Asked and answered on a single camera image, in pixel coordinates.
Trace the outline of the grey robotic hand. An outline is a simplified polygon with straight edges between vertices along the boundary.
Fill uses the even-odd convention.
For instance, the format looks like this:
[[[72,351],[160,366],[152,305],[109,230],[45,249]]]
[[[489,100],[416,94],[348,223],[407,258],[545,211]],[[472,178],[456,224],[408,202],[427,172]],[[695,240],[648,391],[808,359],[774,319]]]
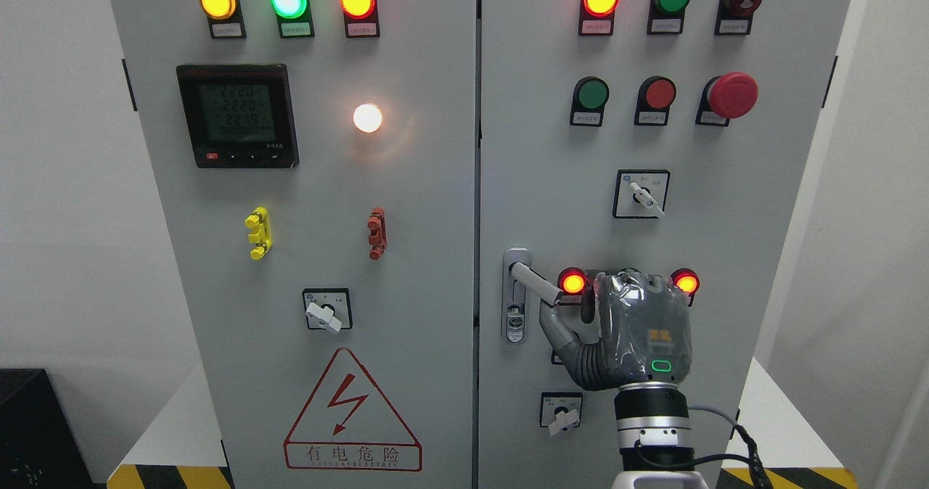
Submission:
[[[539,323],[568,376],[600,391],[647,381],[678,384],[692,363],[687,296],[659,275],[636,268],[593,280],[599,340],[584,343],[556,307],[540,303]]]

